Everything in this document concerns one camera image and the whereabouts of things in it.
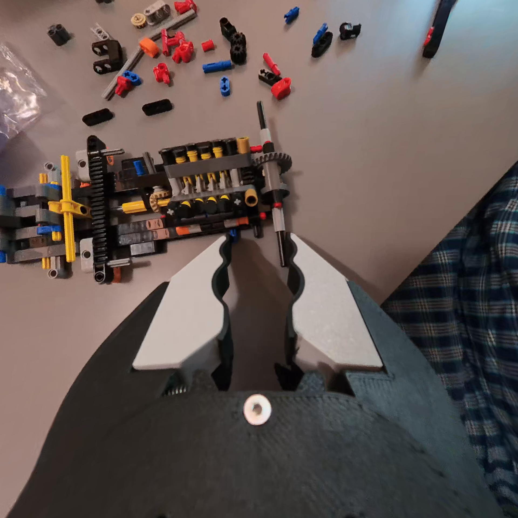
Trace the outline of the scattered loose lego pieces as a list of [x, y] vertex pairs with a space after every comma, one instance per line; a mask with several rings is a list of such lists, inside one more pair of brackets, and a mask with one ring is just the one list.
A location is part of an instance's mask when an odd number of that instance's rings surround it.
[[[118, 40], [112, 39], [98, 24], [91, 29], [96, 37], [91, 49], [94, 54], [103, 58], [93, 63], [95, 73], [102, 75], [119, 72], [103, 93], [103, 99], [110, 100], [113, 95], [125, 96], [134, 87], [141, 84], [140, 76], [133, 72], [133, 69], [144, 55], [152, 59], [158, 58], [159, 55], [171, 55], [172, 61], [176, 64], [188, 63], [192, 60], [195, 51], [193, 42], [187, 40], [182, 31], [177, 30], [173, 35], [169, 33], [169, 30], [179, 29], [194, 19], [197, 16], [197, 5], [194, 1], [174, 2], [174, 9], [178, 16], [167, 24], [165, 21], [171, 16], [171, 6], [164, 1], [156, 1], [146, 8], [144, 13], [136, 13], [132, 16], [131, 23], [135, 28], [142, 29], [148, 25], [159, 29], [156, 29], [150, 37], [141, 39], [139, 48], [126, 60], [124, 60], [122, 47]], [[234, 65], [241, 66], [247, 61], [245, 34], [237, 31], [226, 17], [219, 20], [219, 25], [223, 37], [230, 43], [230, 60], [203, 64], [204, 74], [231, 70]], [[347, 41], [357, 38], [361, 28], [361, 24], [342, 23], [339, 28], [340, 40]], [[61, 24], [51, 25], [47, 34], [59, 47], [71, 40], [71, 34]], [[324, 23], [312, 40], [311, 57], [314, 59], [320, 57], [329, 48], [332, 40], [333, 33], [328, 30], [328, 24]], [[259, 71], [259, 80], [269, 85], [276, 100], [286, 98], [291, 93], [291, 78], [282, 77], [280, 69], [268, 53], [263, 54], [263, 60], [267, 68]], [[171, 71], [165, 62], [158, 62], [154, 66], [153, 76], [159, 83], [165, 85], [171, 83]], [[171, 111], [172, 108], [171, 101], [165, 99], [145, 104], [142, 111], [146, 116], [153, 116]], [[104, 108], [85, 114], [82, 122], [86, 126], [92, 127], [112, 120], [113, 117], [114, 114], [108, 108]]]

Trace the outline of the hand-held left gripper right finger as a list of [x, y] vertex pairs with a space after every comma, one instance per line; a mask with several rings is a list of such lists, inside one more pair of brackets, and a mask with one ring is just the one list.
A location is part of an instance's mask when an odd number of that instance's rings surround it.
[[294, 391], [306, 372], [328, 387], [346, 372], [377, 373], [383, 361], [347, 278], [294, 233], [285, 238], [291, 294], [284, 334], [284, 364], [275, 365], [281, 388]]

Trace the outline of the black and red tool handle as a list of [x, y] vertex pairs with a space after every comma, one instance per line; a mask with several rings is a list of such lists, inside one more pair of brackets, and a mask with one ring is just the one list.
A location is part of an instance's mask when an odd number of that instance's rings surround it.
[[441, 44], [450, 13], [457, 1], [438, 1], [437, 9], [423, 43], [422, 57], [432, 59]]

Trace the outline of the lego car chassis assembly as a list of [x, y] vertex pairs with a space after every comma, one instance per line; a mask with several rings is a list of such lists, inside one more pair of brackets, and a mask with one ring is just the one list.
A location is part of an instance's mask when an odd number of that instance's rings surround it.
[[272, 220], [285, 267], [283, 175], [292, 158], [275, 151], [264, 107], [257, 103], [261, 145], [226, 138], [171, 146], [128, 158], [97, 136], [70, 159], [44, 165], [36, 184], [1, 185], [1, 264], [40, 262], [51, 279], [67, 278], [71, 264], [97, 284], [122, 281], [134, 259], [161, 253], [188, 237], [242, 230], [263, 236]]

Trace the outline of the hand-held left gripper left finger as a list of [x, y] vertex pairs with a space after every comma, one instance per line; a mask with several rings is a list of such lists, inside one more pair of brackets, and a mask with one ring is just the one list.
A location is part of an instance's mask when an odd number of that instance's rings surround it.
[[227, 391], [234, 347], [230, 313], [223, 296], [229, 288], [230, 236], [219, 237], [174, 274], [133, 360], [133, 369], [173, 369], [186, 377], [207, 371]]

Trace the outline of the clear plastic bag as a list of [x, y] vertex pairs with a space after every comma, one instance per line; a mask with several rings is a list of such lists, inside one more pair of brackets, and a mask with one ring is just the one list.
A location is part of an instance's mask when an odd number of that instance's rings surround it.
[[47, 93], [32, 69], [1, 42], [1, 149], [43, 113]]

